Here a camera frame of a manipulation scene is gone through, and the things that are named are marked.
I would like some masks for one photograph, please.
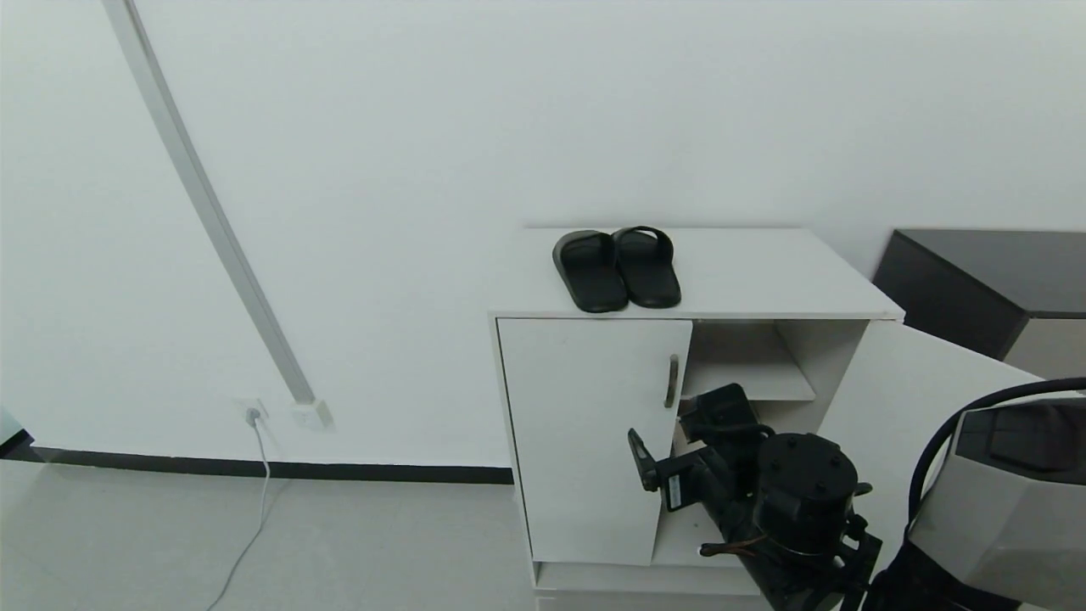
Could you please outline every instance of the electrical wire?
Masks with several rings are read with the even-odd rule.
[[[261,462],[264,463],[264,488],[261,491],[260,522],[256,525],[256,532],[253,533],[253,538],[249,539],[249,544],[245,546],[245,549],[241,550],[241,555],[238,556],[236,561],[233,561],[233,567],[230,568],[230,573],[226,576],[226,583],[223,584],[223,589],[218,593],[218,596],[215,597],[215,601],[207,606],[206,611],[212,611],[212,609],[214,609],[215,606],[223,600],[223,597],[226,596],[226,590],[230,587],[230,582],[233,580],[233,573],[238,570],[238,565],[241,564],[241,559],[245,557],[245,553],[249,552],[249,548],[253,547],[253,543],[256,542],[256,537],[261,536],[261,532],[264,531],[264,521],[267,519],[267,513],[265,512],[264,507],[265,501],[267,500],[268,482],[272,480],[272,468],[268,466],[267,456],[264,454],[264,441],[261,438],[261,431],[256,428],[256,421],[260,420],[260,412],[252,409],[245,415],[245,422],[249,423],[249,427],[253,428],[253,433],[256,434],[256,445],[261,448]]]
[[[909,483],[909,521],[905,525],[906,536],[908,537],[909,529],[912,526],[912,522],[917,519],[917,514],[920,513],[920,508],[923,505],[921,495],[923,494],[924,480],[927,479],[927,471],[931,469],[932,463],[935,462],[935,457],[939,454],[939,449],[948,440],[950,440],[955,430],[958,429],[958,421],[961,420],[962,415],[970,410],[998,406],[999,404],[1010,402],[1012,399],[1021,399],[1023,397],[1032,397],[1034,395],[1045,395],[1048,393],[1068,391],[1086,391],[1086,378],[1046,380],[1043,382],[1033,382],[1030,384],[1005,389],[981,397],[980,399],[958,410],[946,422],[944,422],[943,427],[940,427],[938,431],[935,432],[932,440],[927,442],[927,445],[924,447],[924,451],[920,454],[920,460],[917,461],[915,469],[912,471],[912,481]]]
[[[735,542],[727,544],[702,544],[702,547],[700,549],[697,550],[697,553],[705,558],[710,558],[720,553],[731,553],[733,556],[747,556],[750,558],[755,558],[758,556],[758,553],[755,550],[747,548],[749,548],[754,544],[766,540],[766,538],[767,538],[766,535],[761,535],[760,537],[755,537],[753,539],[747,539],[745,542]]]

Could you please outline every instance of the black cable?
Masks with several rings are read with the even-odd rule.
[[[921,494],[924,488],[924,480],[927,479],[927,471],[931,469],[932,463],[935,462],[935,457],[939,454],[939,449],[943,447],[943,444],[954,436],[955,430],[958,429],[958,421],[961,420],[963,413],[970,410],[990,408],[1006,402],[1031,397],[1033,395],[1063,393],[1069,391],[1086,391],[1086,378],[1047,380],[1005,389],[981,397],[980,399],[958,410],[952,417],[944,422],[943,427],[935,432],[935,435],[924,447],[924,451],[920,454],[920,460],[917,461],[917,468],[912,471],[912,481],[909,483],[909,521],[905,525],[906,536],[908,536],[909,527],[912,525],[913,520],[917,519],[917,514],[920,513],[920,507],[923,505]]]

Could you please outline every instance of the cabinet top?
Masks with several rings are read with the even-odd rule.
[[[905,313],[829,245],[801,228],[670,228],[682,302],[649,310],[577,309],[551,251],[572,229],[521,229],[494,255],[494,317],[593,319],[869,319]]]

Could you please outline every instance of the metal pole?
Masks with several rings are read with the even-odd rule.
[[[252,267],[249,266],[245,253],[241,250],[233,229],[230,228],[223,206],[219,205],[215,189],[204,173],[200,156],[192,147],[192,140],[189,139],[177,104],[174,103],[174,97],[162,74],[162,67],[148,40],[147,30],[143,29],[143,22],[140,21],[135,0],[102,0],[102,4],[110,16],[113,31],[117,42],[121,43],[125,60],[128,61],[136,85],[143,96],[143,103],[151,112],[151,118],[159,129],[162,143],[165,144],[166,152],[174,162],[174,168],[177,169],[177,175],[185,184],[192,206],[195,207],[200,221],[203,222],[204,230],[215,246],[215,252],[218,253],[226,272],[230,276],[233,288],[245,304],[245,310],[256,326],[261,340],[267,346],[272,360],[279,368],[282,381],[287,383],[295,403],[313,404],[315,400],[313,390],[310,389],[310,383],[305,380],[290,344],[282,335],[267,297],[264,296],[264,291],[261,290],[261,284],[256,281]]]

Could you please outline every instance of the white wall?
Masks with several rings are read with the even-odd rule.
[[[101,8],[8,0],[4,403],[49,445],[248,456],[244,392],[290,460],[508,464],[522,224],[807,225],[864,272],[894,226],[1086,230],[1081,3],[139,7],[337,431],[281,411]]]

